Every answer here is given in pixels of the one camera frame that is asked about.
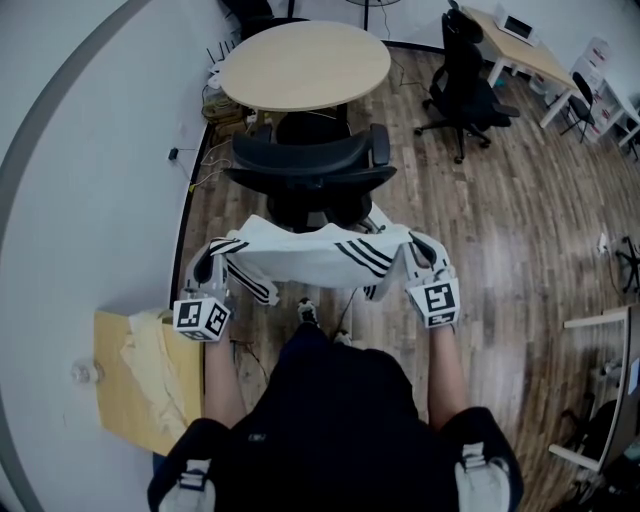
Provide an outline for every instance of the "black stripe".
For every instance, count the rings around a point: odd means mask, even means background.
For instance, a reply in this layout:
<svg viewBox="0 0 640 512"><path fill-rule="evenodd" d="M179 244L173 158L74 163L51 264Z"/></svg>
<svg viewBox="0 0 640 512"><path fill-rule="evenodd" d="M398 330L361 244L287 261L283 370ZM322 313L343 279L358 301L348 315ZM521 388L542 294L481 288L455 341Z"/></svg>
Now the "black stripe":
<svg viewBox="0 0 640 512"><path fill-rule="evenodd" d="M374 249L373 247L371 247L371 245L369 245L367 242L365 242L362 238L358 238L358 242L360 242L362 245L364 245L367 249L369 249L378 258L383 259L384 261L388 261L389 263L393 262L393 258L389 258L389 256L387 256L386 254L382 254L377 249Z"/></svg>
<svg viewBox="0 0 640 512"><path fill-rule="evenodd" d="M345 254L346 256L349 256L349 258L351 258L353 261L355 261L358 265L360 265L361 267L364 268L368 268L369 270L371 270L371 273L376 276L376 277L380 277L380 278L384 278L384 274L380 274L378 271L373 270L369 265L367 265L366 263L360 261L358 258L356 258L353 254L351 254L349 251L347 251L342 244L340 243L336 243L336 247L338 249L340 249L340 252Z"/></svg>
<svg viewBox="0 0 640 512"><path fill-rule="evenodd" d="M240 270L240 268L238 268L238 266L233 263L231 260L227 259L227 263L229 265L229 268L233 268L238 274L240 274L242 277L244 277L244 279L246 281L248 281L249 283L251 283L255 288L257 288L258 290L261 291L260 295L263 295L265 297L269 297L269 290L267 290L267 288L265 288L264 286L262 286L260 283L256 283L253 279L251 279L247 274L245 274L242 270Z"/></svg>
<svg viewBox="0 0 640 512"><path fill-rule="evenodd" d="M380 263L378 260L374 260L371 256L369 256L366 252L364 252L362 249L360 249L360 247L358 247L356 244L354 244L351 240L349 240L347 243L353 248L354 251L356 251L364 259L369 260L371 263L373 263L374 265L380 267L385 272L387 270L389 270L389 267L391 265L386 265L385 266L382 263Z"/></svg>
<svg viewBox="0 0 640 512"><path fill-rule="evenodd" d="M231 240L229 242L220 242L215 247L211 247L211 245L213 245L213 242L211 242L211 244L209 244L209 251L213 254L213 253L218 252L223 247L227 247L228 245L237 244L237 243L238 243L237 241Z"/></svg>
<svg viewBox="0 0 640 512"><path fill-rule="evenodd" d="M244 249L247 245L249 245L249 242L243 242L242 244L240 244L238 247L234 247L233 249L227 251L227 254L231 254L233 252L238 252L241 251L242 249Z"/></svg>
<svg viewBox="0 0 640 512"><path fill-rule="evenodd" d="M253 294L253 296L258 299L259 302L261 302L262 304L268 304L269 300L266 298L263 298L262 293L260 293L260 291L255 288L253 286L253 284L248 281L242 274L240 274L236 269L234 269L233 267L229 267L229 273L235 277L238 281L240 281L246 288L249 289L249 291Z"/></svg>

